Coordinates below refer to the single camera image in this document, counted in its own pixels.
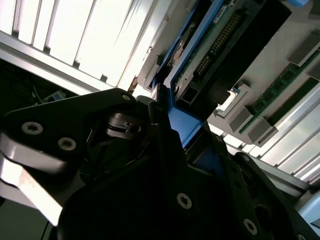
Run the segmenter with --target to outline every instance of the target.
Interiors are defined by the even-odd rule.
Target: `gray metal panel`
[[[230,122],[230,128],[233,132],[240,130],[253,117],[245,106],[242,106],[238,113],[234,115],[234,119]]]
[[[320,80],[320,61],[310,70],[309,75],[314,79]]]
[[[253,143],[260,141],[269,131],[272,126],[264,118],[260,118],[254,127],[248,132],[248,137]]]
[[[318,32],[311,32],[300,46],[289,56],[288,60],[301,67],[308,58],[320,47],[320,35]]]
[[[320,153],[311,162],[309,162],[309,164],[305,165],[300,171],[298,171],[294,176],[299,179],[305,179],[305,177],[308,176],[308,173],[312,171],[312,169],[316,168],[319,164]]]
[[[164,29],[162,30],[156,44],[153,46],[151,53],[147,57],[142,69],[138,75],[138,83],[144,88],[148,87],[149,82],[145,82],[147,75],[152,69],[158,56],[164,56],[176,39],[180,29],[185,24],[185,21],[190,14],[190,8],[193,8],[195,1],[179,0],[168,19]]]
[[[283,164],[279,166],[279,169],[286,171],[287,173],[296,173],[301,167],[309,164],[312,159],[319,155],[320,148],[320,132],[316,136],[306,142],[299,150],[297,150],[292,156],[290,156]]]
[[[303,147],[320,130],[320,105],[283,137],[261,159],[271,165],[281,165]]]
[[[79,95],[112,88],[1,31],[0,58]]]

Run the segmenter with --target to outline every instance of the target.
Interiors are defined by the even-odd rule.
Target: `screw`
[[[75,142],[75,140],[69,137],[62,137],[59,139],[58,145],[62,150],[72,151],[73,149],[76,148],[77,143]]]
[[[44,128],[40,123],[27,121],[21,126],[22,131],[29,135],[38,135],[43,132]]]
[[[129,97],[128,95],[123,94],[122,97],[124,100],[127,100],[127,101],[131,100],[131,97]]]
[[[186,194],[179,193],[176,199],[178,200],[178,204],[184,209],[190,209],[192,207],[191,199]]]
[[[250,219],[245,218],[243,220],[243,224],[245,228],[248,230],[248,232],[251,233],[253,236],[258,234],[256,225]]]
[[[242,157],[246,162],[250,162],[250,159],[246,155],[243,155]]]
[[[304,236],[302,236],[301,234],[298,234],[298,239],[299,240],[307,240]]]

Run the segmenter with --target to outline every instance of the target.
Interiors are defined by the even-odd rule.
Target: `blue plastic part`
[[[188,144],[188,142],[193,138],[193,136],[199,131],[203,123],[199,119],[191,116],[190,114],[175,106],[172,87],[173,80],[179,74],[184,64],[187,62],[189,56],[192,54],[192,51],[195,49],[195,47],[201,40],[201,37],[204,35],[208,27],[213,22],[223,2],[224,0],[215,0],[211,4],[199,27],[197,28],[188,45],[186,46],[185,50],[183,51],[179,59],[179,62],[174,66],[169,76],[164,81],[164,85],[166,85],[169,88],[168,115],[171,127],[179,133],[183,147],[185,147]]]
[[[188,113],[178,109],[172,105],[172,101],[168,101],[168,116],[171,124],[171,128],[179,133],[182,146],[185,147],[193,136],[200,130],[203,123]]]
[[[303,7],[306,5],[310,0],[287,0],[289,3],[291,3],[295,7]]]

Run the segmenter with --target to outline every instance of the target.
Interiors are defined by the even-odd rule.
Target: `black mechanical part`
[[[110,98],[113,98],[113,104],[108,105]],[[62,120],[50,118],[55,113],[58,116],[68,114],[74,125],[61,125]],[[66,173],[67,168],[77,171],[84,158],[80,154],[88,147],[114,143],[115,137],[106,134],[110,119],[113,126],[115,122],[119,128],[126,126],[118,121],[123,115],[118,115],[114,122],[115,113],[144,123],[144,136],[117,138],[142,146],[143,150],[139,148],[130,162],[89,182],[71,196],[63,192],[68,199],[58,221],[59,240],[155,236],[206,239],[212,234],[216,239],[283,240],[298,239],[298,235],[308,240],[318,239],[249,156],[230,157],[222,138],[208,133],[206,143],[216,156],[212,158],[212,171],[188,165],[187,161],[195,162],[193,158],[197,154],[186,157],[178,133],[171,129],[167,110],[152,100],[148,106],[140,104],[120,89],[11,112],[5,117],[1,136],[25,146],[29,153],[45,149],[49,153],[42,153],[54,157],[52,162],[54,159],[66,162],[66,168],[50,173],[58,176],[61,172]],[[27,121],[41,123],[43,132],[28,135],[17,129],[21,122]],[[60,149],[57,140],[61,136],[72,138],[77,143],[76,148],[71,151]],[[49,146],[42,143],[45,139]],[[1,145],[2,153],[10,150],[9,147]],[[22,159],[10,160],[26,166]],[[50,165],[49,158],[41,160],[43,166]],[[40,168],[36,160],[26,159],[26,163],[28,171],[38,173],[37,179],[48,180],[42,185],[44,189],[65,190],[60,188],[56,178],[48,178],[47,167]]]

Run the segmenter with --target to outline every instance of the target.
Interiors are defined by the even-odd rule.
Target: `cable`
[[[44,230],[43,230],[43,233],[42,233],[42,236],[41,236],[40,240],[43,240],[43,239],[44,239],[44,236],[45,236],[45,233],[46,233],[46,230],[47,230],[48,225],[49,225],[49,221],[46,222],[46,225],[45,225],[45,227],[44,227]]]
[[[36,97],[38,98],[39,102],[40,102],[41,104],[44,104],[45,102],[42,101],[42,99],[39,97],[39,94],[38,94],[38,92],[37,92],[34,84],[32,85],[32,87],[33,87],[34,94],[35,94]]]

